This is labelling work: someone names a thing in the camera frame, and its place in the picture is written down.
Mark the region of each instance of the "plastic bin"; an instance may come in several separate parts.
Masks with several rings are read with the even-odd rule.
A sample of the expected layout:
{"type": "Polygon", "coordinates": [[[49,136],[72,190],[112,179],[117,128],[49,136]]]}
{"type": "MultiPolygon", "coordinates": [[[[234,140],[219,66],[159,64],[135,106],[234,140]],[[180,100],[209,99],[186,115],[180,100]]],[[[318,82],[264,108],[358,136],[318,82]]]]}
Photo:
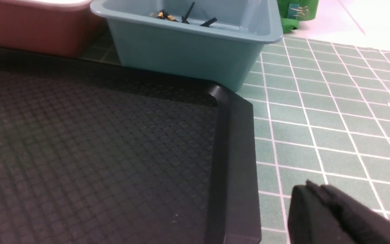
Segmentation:
{"type": "Polygon", "coordinates": [[[0,0],[0,46],[77,57],[106,27],[91,0],[0,0]]]}
{"type": "Polygon", "coordinates": [[[193,0],[93,0],[107,18],[121,64],[208,79],[237,91],[265,44],[281,40],[277,0],[195,0],[191,24],[151,17],[161,9],[179,21],[193,0]],[[211,27],[199,26],[217,18],[211,27]]]}

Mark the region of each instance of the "red plastic bin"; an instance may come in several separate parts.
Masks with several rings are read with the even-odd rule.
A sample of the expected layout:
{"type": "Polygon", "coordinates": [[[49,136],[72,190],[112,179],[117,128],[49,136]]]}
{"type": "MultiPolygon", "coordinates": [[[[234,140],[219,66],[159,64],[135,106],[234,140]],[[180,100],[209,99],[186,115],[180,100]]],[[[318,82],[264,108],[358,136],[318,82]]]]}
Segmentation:
{"type": "Polygon", "coordinates": [[[105,28],[91,0],[0,0],[0,46],[77,57],[105,28]]]}

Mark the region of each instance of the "blue plastic bin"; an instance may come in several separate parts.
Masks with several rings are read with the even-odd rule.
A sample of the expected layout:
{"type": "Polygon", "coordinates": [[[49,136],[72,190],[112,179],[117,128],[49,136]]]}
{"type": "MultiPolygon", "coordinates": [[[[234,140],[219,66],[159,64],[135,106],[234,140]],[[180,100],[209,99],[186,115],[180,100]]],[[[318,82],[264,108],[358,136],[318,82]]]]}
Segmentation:
{"type": "Polygon", "coordinates": [[[94,0],[105,17],[121,64],[207,79],[233,91],[243,85],[265,44],[281,40],[277,0],[94,0]],[[156,19],[161,10],[179,22],[156,19]],[[210,27],[200,24],[217,18],[210,27]]]}

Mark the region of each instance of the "green cutting mat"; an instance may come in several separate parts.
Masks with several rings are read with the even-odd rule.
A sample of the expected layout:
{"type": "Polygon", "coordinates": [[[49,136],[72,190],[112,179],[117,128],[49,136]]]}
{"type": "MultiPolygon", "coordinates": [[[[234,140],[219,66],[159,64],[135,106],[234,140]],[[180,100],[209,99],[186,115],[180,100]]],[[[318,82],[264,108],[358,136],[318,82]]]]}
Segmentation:
{"type": "MultiPolygon", "coordinates": [[[[119,64],[109,34],[83,56],[119,64]]],[[[254,105],[263,244],[286,244],[291,189],[333,184],[390,219],[390,52],[286,37],[238,92],[254,105]]]]}

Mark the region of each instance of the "black tray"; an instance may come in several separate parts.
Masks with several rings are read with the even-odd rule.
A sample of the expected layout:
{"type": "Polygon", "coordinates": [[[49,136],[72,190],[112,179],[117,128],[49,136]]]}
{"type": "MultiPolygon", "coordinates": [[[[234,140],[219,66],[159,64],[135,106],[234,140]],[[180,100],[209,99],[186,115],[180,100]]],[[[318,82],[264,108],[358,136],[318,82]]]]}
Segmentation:
{"type": "Polygon", "coordinates": [[[259,243],[252,105],[0,48],[0,243],[259,243]]]}

